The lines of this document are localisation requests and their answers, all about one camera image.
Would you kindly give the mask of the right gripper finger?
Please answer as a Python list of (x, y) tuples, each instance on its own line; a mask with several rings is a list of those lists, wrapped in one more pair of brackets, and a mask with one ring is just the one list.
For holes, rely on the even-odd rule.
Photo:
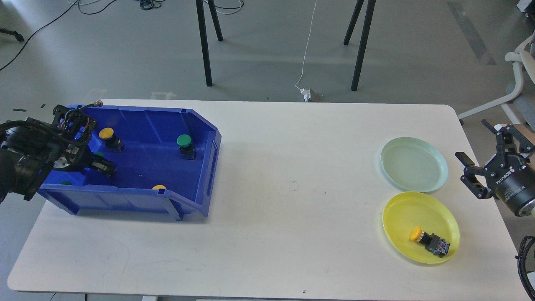
[(498, 200), (494, 190), (489, 187), (483, 186), (476, 178), (478, 176), (484, 176), (485, 179), (492, 179), (497, 176), (497, 166), (500, 162), (499, 156), (494, 154), (493, 157), (487, 162), (484, 167), (476, 166), (470, 157), (464, 152), (456, 152), (455, 156), (463, 164), (463, 176), (460, 178), (461, 182), (468, 187), (468, 189), (478, 199), (489, 199), (491, 197)]
[(531, 163), (530, 157), (534, 155), (534, 130), (524, 124), (498, 124), (490, 119), (481, 120), (496, 137), (496, 153), (486, 162), (493, 161), (506, 164), (509, 162), (508, 155), (521, 156), (527, 163)]

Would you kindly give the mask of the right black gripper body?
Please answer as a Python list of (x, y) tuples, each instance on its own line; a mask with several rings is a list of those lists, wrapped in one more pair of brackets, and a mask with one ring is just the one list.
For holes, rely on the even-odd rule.
[(485, 165), (490, 176), (487, 186), (493, 196), (506, 204), (517, 217), (534, 214), (535, 173), (529, 158), (509, 154), (506, 161), (497, 154)]

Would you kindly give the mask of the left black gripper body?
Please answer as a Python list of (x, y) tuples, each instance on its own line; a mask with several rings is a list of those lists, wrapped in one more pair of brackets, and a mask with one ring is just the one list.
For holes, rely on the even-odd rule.
[(47, 146), (51, 147), (51, 152), (43, 166), (45, 171), (76, 172), (93, 168), (94, 155), (88, 143), (96, 127), (96, 120), (84, 111), (97, 106), (67, 108), (64, 105), (56, 105), (52, 111), (54, 119), (49, 126), (52, 136)]

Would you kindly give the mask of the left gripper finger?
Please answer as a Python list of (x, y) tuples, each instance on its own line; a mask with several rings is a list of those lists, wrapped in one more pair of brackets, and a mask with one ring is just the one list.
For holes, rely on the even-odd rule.
[(117, 172), (117, 164), (113, 161), (107, 160), (98, 153), (89, 153), (82, 158), (82, 165), (85, 168), (94, 169), (102, 174), (115, 174)]

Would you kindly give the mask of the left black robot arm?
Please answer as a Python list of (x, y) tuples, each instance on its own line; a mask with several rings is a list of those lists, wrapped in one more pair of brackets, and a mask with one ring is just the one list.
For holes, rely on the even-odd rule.
[(8, 193), (31, 200), (52, 170), (93, 169), (113, 176), (115, 162), (98, 156), (88, 146), (97, 122), (85, 110), (102, 105), (100, 100), (80, 108), (57, 105), (51, 123), (34, 118), (4, 122), (0, 127), (1, 200)]

